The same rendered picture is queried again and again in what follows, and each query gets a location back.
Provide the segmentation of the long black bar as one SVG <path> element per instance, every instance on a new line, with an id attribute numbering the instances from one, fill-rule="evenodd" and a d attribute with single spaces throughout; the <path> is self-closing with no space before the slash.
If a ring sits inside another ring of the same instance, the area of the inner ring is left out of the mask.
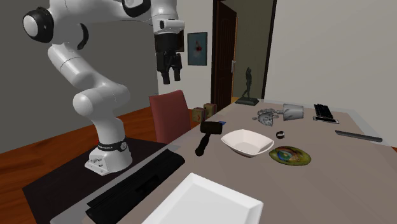
<path id="1" fill-rule="evenodd" d="M 383 138 L 381 137 L 374 137 L 374 136 L 368 136 L 368 135 L 363 135 L 363 134 L 357 134 L 357 133 L 352 133 L 352 132 L 345 132 L 341 130 L 336 130 L 335 133 L 340 136 L 345 136 L 345 137 L 352 137 L 356 139 L 363 139 L 367 141 L 373 141 L 373 142 L 378 142 L 381 143 L 383 142 Z"/>

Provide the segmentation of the silver ornate strainer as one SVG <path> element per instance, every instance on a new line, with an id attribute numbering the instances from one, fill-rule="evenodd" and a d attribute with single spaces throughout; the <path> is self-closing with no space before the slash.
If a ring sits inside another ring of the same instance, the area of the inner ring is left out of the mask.
<path id="1" fill-rule="evenodd" d="M 274 118 L 279 118 L 281 114 L 283 114 L 283 110 L 275 110 L 273 108 L 260 109 L 257 111 L 257 116 L 252 117 L 252 119 L 271 127 L 273 126 Z"/>

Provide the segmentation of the framed wall picture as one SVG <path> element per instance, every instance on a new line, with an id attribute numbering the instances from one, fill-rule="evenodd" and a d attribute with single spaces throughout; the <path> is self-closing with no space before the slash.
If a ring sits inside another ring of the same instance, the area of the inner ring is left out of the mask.
<path id="1" fill-rule="evenodd" d="M 207 65 L 207 32 L 188 33 L 188 65 Z"/>

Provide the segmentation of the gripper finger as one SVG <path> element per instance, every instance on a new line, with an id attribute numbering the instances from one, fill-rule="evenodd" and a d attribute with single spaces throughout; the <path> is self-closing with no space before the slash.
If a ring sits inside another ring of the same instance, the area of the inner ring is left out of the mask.
<path id="1" fill-rule="evenodd" d="M 170 83 L 169 69 L 171 66 L 171 56 L 166 52 L 157 52 L 157 71 L 161 73 L 164 85 Z"/>
<path id="2" fill-rule="evenodd" d="M 172 56 L 171 68 L 174 71 L 174 80 L 180 81 L 182 62 L 181 62 L 181 55 L 179 53 L 176 53 L 175 55 Z"/>

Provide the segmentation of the wooden cube box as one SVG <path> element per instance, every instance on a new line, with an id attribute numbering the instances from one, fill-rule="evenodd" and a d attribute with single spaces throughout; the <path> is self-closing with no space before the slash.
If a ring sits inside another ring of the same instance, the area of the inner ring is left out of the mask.
<path id="1" fill-rule="evenodd" d="M 202 123 L 207 118 L 207 111 L 204 108 L 196 107 L 192 109 L 192 121 Z"/>
<path id="2" fill-rule="evenodd" d="M 211 104 L 211 103 L 206 103 L 203 105 L 205 109 L 205 118 L 208 119 L 212 117 L 214 114 L 217 113 L 217 105 L 216 104 Z"/>

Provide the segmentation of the black mallet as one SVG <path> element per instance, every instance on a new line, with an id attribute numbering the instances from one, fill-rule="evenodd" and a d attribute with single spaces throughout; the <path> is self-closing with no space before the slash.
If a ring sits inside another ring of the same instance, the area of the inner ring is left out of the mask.
<path id="1" fill-rule="evenodd" d="M 201 139 L 197 149 L 195 150 L 195 154 L 198 157 L 201 157 L 204 154 L 211 135 L 222 134 L 223 124 L 220 122 L 202 122 L 200 125 L 200 131 L 204 134 L 204 137 Z"/>

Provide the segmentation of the dark standing figure statue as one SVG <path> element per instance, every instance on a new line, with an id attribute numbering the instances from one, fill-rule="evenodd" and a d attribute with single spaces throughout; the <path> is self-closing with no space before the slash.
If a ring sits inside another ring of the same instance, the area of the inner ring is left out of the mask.
<path id="1" fill-rule="evenodd" d="M 251 84 L 252 84 L 251 68 L 248 67 L 246 69 L 246 89 L 243 92 L 242 96 L 236 100 L 235 102 L 236 104 L 255 106 L 259 103 L 259 100 L 257 98 L 250 97 Z"/>

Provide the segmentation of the grey marbled cup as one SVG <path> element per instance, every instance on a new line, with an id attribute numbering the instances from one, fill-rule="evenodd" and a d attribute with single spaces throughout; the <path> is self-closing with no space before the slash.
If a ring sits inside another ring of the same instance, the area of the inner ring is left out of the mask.
<path id="1" fill-rule="evenodd" d="M 304 117 L 304 107 L 295 104 L 283 104 L 283 120 L 297 120 Z"/>

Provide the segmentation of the black remote control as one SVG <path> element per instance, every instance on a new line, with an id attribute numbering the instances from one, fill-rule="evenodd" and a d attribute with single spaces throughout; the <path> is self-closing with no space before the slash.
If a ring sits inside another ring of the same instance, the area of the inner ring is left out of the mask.
<path id="1" fill-rule="evenodd" d="M 323 104 L 315 104 L 314 109 L 318 117 L 333 119 L 333 115 L 328 106 Z"/>

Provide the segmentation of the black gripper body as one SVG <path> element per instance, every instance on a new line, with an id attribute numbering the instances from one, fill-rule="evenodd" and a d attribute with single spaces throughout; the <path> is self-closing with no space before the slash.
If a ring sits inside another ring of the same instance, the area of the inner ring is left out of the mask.
<path id="1" fill-rule="evenodd" d="M 157 53 L 174 50 L 175 52 L 184 52 L 184 32 L 155 34 L 155 50 Z"/>

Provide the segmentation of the red chair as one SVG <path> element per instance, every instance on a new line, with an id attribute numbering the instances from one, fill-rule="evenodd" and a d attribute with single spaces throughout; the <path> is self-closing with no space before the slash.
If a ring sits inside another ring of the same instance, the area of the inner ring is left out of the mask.
<path id="1" fill-rule="evenodd" d="M 149 96 L 159 143 L 171 143 L 191 129 L 190 112 L 182 90 Z"/>

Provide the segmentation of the dark robot stand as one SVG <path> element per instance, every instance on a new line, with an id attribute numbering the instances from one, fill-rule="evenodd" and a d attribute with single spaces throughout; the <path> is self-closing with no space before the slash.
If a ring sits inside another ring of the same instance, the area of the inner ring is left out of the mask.
<path id="1" fill-rule="evenodd" d="M 129 177 L 167 148 L 164 143 L 128 138 L 132 163 L 101 176 L 85 167 L 89 152 L 70 160 L 23 188 L 37 224 L 81 224 L 88 203 Z"/>

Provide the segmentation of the green multicoloured oval plate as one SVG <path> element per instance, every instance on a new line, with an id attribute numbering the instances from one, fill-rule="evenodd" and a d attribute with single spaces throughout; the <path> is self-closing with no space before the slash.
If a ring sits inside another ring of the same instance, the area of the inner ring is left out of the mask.
<path id="1" fill-rule="evenodd" d="M 277 147 L 269 152 L 269 156 L 280 164 L 291 166 L 308 165 L 312 160 L 308 153 L 292 146 Z"/>

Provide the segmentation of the white angular bowl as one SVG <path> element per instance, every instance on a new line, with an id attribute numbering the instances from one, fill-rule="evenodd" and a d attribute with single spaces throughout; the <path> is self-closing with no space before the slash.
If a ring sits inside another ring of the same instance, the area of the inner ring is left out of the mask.
<path id="1" fill-rule="evenodd" d="M 229 132 L 221 141 L 234 152 L 249 158 L 265 153 L 274 145 L 273 139 L 246 129 Z"/>

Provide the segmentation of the white rectangular tray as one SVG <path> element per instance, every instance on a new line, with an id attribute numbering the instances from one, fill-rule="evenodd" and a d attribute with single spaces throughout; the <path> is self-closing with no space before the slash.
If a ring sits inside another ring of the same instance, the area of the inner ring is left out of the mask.
<path id="1" fill-rule="evenodd" d="M 259 224 L 263 202 L 190 173 L 142 224 Z"/>

